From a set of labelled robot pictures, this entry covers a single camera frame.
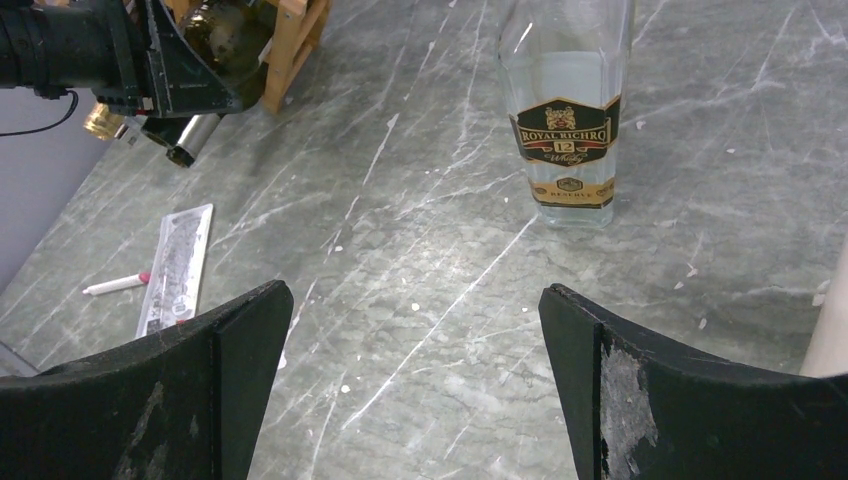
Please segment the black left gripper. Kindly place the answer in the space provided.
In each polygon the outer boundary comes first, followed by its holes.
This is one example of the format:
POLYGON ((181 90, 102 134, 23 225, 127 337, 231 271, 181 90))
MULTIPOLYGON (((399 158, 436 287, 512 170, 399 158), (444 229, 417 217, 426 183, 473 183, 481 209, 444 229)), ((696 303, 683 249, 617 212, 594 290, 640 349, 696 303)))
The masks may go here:
POLYGON ((121 115, 158 118, 243 110, 236 91, 178 32, 161 1, 71 1, 39 9, 43 50, 39 94, 55 99, 87 88, 121 115))

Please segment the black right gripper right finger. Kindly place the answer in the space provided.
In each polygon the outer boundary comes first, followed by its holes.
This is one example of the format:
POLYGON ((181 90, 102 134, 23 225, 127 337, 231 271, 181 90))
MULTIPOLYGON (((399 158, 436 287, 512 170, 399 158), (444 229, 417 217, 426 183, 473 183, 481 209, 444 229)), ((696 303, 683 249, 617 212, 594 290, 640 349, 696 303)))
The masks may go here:
POLYGON ((847 378, 701 351, 554 284, 538 304, 581 479, 843 479, 847 378))

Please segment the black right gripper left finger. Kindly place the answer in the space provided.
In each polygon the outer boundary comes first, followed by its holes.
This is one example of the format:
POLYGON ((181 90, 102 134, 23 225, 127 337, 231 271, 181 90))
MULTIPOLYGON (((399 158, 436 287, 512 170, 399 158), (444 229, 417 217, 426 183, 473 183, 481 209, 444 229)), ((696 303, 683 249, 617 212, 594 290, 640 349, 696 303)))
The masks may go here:
POLYGON ((1 381, 5 479, 244 479, 294 306, 273 280, 122 346, 1 381))

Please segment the dark green wine bottle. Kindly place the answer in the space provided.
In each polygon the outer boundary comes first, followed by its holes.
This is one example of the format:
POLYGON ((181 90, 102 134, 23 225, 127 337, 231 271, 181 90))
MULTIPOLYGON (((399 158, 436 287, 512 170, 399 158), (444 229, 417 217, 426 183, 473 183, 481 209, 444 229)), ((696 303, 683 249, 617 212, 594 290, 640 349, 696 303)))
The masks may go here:
MULTIPOLYGON (((266 1, 197 1, 186 12, 178 28, 194 51, 230 88, 244 109, 253 107, 264 91, 267 66, 261 53, 274 32, 277 9, 266 1)), ((167 150, 175 163, 194 161, 203 140, 193 147, 192 131, 211 121, 219 123, 222 113, 161 119, 149 117, 142 132, 167 150)))

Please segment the clear whisky bottle black label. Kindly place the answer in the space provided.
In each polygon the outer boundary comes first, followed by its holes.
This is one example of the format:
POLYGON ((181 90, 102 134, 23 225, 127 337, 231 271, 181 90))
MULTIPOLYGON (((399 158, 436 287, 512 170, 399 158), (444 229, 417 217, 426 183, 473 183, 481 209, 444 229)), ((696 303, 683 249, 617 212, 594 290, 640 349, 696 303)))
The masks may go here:
POLYGON ((632 1, 507 1, 498 76, 530 193, 554 227, 608 225, 632 1))

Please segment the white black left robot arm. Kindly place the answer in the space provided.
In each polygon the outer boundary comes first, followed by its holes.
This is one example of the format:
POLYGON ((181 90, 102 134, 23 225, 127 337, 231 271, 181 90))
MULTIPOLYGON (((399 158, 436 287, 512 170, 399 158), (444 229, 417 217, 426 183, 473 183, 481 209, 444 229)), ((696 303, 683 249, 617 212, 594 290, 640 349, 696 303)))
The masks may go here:
POLYGON ((89 89, 118 115, 158 118, 244 110, 178 32, 161 1, 1 4, 1 85, 55 100, 89 89))

